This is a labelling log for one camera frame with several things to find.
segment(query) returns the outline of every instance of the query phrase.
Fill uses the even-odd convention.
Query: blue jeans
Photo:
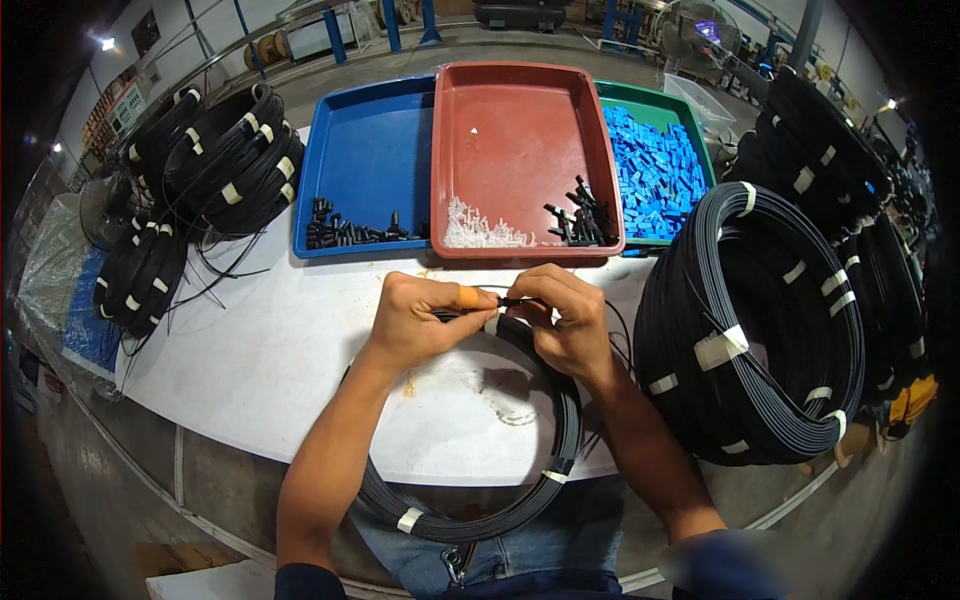
[[[625,486],[619,475],[564,484],[536,518],[477,544],[464,584],[556,569],[614,571]],[[446,544],[405,534],[359,500],[350,519],[374,556],[415,598],[437,598],[450,584],[440,559]]]

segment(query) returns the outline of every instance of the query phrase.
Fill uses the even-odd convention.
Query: person's left hand
[[[371,368],[400,375],[453,348],[496,314],[498,296],[480,289],[477,310],[448,323],[430,314],[434,308],[458,308],[459,298],[457,283],[388,273],[383,279],[373,331],[358,359]]]

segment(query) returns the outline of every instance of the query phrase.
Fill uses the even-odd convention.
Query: floor
[[[659,87],[653,66],[591,49],[573,34],[540,36],[492,33],[475,27],[441,29],[444,46],[415,48],[419,32],[403,35],[410,50],[391,55],[385,40],[341,66],[306,65],[280,73],[277,91],[294,127],[310,123],[313,107],[327,92],[404,75],[430,72],[452,60],[529,60],[585,68],[595,78]],[[714,94],[738,117],[737,133],[751,128],[756,109],[723,92]],[[134,402],[94,396],[84,406],[133,460],[185,511],[206,517],[249,544],[274,552],[276,497],[286,466],[213,442],[178,427]],[[67,397],[37,411],[40,438],[87,553],[115,598],[145,599],[132,547],[145,542],[210,540],[161,500],[121,461],[81,407]],[[178,444],[182,449],[179,482]],[[923,428],[893,444],[885,456],[857,458],[834,474],[799,508],[774,526],[821,545],[828,568],[811,577],[813,589],[798,598],[838,598],[855,581],[897,514],[910,485],[912,466],[923,451]],[[720,468],[703,465],[711,493],[732,527],[742,527],[777,508],[810,481],[797,467]],[[665,538],[639,500],[628,499],[625,536],[617,573],[628,575],[656,565]],[[338,571],[352,579],[392,586],[349,523],[335,541]],[[643,593],[669,597],[664,584]]]

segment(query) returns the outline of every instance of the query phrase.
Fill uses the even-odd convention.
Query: white plastic bin
[[[707,137],[716,138],[736,123],[736,117],[717,102],[708,91],[677,75],[663,74],[663,93],[677,96],[693,106],[697,124]]]

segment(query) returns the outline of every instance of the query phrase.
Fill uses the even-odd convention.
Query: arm
[[[333,570],[330,543],[360,490],[373,431],[387,394],[407,369],[475,333],[496,312],[496,295],[442,324],[435,307],[456,307],[460,286],[390,273],[384,278],[370,339],[347,378],[307,433],[276,507],[276,566],[318,564]]]
[[[557,265],[526,271],[508,298],[543,299],[560,312],[524,302],[507,311],[534,328],[537,353],[584,384],[603,416],[613,458],[631,489],[647,503],[670,542],[726,529],[693,459],[680,447],[654,405],[613,359],[603,291]]]

